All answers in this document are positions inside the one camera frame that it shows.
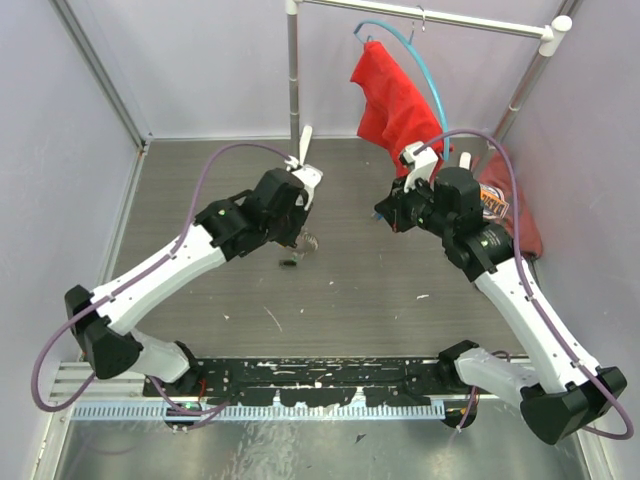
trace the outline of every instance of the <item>gray floor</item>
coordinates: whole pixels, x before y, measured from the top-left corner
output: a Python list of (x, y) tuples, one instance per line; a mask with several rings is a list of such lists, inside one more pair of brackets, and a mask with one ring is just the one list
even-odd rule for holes
[[(152, 144), (116, 274), (177, 235), (200, 170), (220, 145)], [(181, 340), (199, 356), (433, 356), (465, 338), (522, 353), (499, 313), (447, 262), (439, 239), (393, 234), (370, 218), (393, 179), (386, 152), (360, 140), (314, 140), (307, 163), (325, 174), (307, 222), (317, 252), (283, 270), (284, 249), (266, 245), (187, 285), (140, 329)], [(253, 188), (279, 165), (259, 150), (229, 152), (199, 206)]]
[(74, 421), (55, 478), (589, 478), (575, 436), (545, 445), (500, 401), (481, 400), (474, 425), (453, 440), (451, 432), (420, 420), (214, 422), (187, 435), (156, 422)]

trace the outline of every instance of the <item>black mounting plate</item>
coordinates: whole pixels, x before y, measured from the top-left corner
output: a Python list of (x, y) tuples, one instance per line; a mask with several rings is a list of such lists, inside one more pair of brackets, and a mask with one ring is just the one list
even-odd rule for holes
[[(207, 403), (270, 406), (278, 394), (284, 406), (306, 403), (310, 408), (347, 405), (358, 387), (368, 407), (430, 405), (431, 395), (468, 394), (469, 387), (446, 386), (436, 371), (436, 359), (370, 358), (200, 358)], [(199, 396), (201, 386), (180, 394), (165, 385), (172, 397)], [(158, 397), (146, 383), (145, 397)]]

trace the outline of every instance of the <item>lavender wall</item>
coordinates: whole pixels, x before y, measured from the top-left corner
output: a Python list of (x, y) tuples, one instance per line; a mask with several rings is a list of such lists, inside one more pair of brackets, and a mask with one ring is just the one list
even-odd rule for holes
[[(584, 2), (507, 143), (545, 246), (542, 284), (603, 365), (622, 368), (640, 427), (640, 4)], [(615, 413), (605, 426), (622, 431)], [(637, 478), (640, 437), (605, 440)]]
[[(119, 89), (162, 137), (288, 135), (285, 0), (70, 0)], [(415, 6), (416, 0), (389, 3)], [(425, 8), (544, 25), (559, 0), (430, 0)], [(362, 45), (361, 20), (388, 20), (406, 35), (411, 21), (338, 8), (300, 6), (302, 122), (319, 135), (353, 135), (363, 107), (349, 78)], [(441, 91), (451, 127), (492, 130), (537, 42), (491, 32), (416, 22), (414, 45)], [(427, 94), (411, 57), (376, 27)]]
[[(63, 295), (105, 259), (136, 148), (49, 2), (0, 2), (0, 436), (2, 478), (30, 474), (46, 415), (29, 394)], [(43, 369), (46, 395), (71, 336)]]

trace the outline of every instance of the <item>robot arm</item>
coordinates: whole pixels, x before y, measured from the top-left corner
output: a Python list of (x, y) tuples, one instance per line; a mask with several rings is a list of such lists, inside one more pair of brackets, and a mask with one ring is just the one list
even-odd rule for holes
[[(411, 173), (394, 180), (391, 193), (376, 211), (396, 232), (418, 226), (442, 238), (449, 261), (496, 306), (533, 365), (531, 370), (509, 364), (464, 341), (440, 353), (440, 376), (453, 385), (478, 386), (520, 408), (533, 432), (555, 444), (604, 415), (611, 405), (576, 368), (534, 308), (518, 275), (511, 237), (502, 226), (482, 217), (478, 182), (468, 170), (453, 167), (438, 172), (432, 187), (428, 179), (437, 156), (431, 149), (414, 154), (420, 146), (410, 145), (403, 152)], [(545, 299), (528, 265), (523, 267), (534, 297), (582, 366), (618, 397), (626, 387), (620, 370), (600, 367)]]
[[(286, 170), (266, 172), (254, 190), (209, 204), (195, 216), (175, 252), (180, 237), (92, 292), (79, 285), (67, 292), (69, 316), (105, 296), (111, 298), (72, 330), (97, 378), (134, 371), (158, 377), (178, 391), (194, 388), (201, 372), (189, 349), (180, 342), (157, 340), (135, 327), (165, 298), (234, 257), (244, 257), (270, 241), (295, 245), (322, 172), (295, 161), (287, 165)], [(168, 259), (154, 268), (163, 257)], [(125, 284), (130, 284), (126, 291), (114, 295)]]

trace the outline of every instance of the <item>white debris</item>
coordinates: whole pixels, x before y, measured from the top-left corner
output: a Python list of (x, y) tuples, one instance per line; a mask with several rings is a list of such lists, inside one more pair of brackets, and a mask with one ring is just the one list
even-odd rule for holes
[(273, 318), (273, 321), (276, 322), (276, 325), (278, 325), (278, 328), (280, 329), (280, 332), (282, 332), (282, 327), (280, 326), (280, 322), (275, 317), (275, 315), (273, 313), (271, 313), (271, 311), (267, 307), (262, 307), (262, 308), (264, 308), (267, 311), (267, 313), (269, 314), (269, 316), (271, 318)]

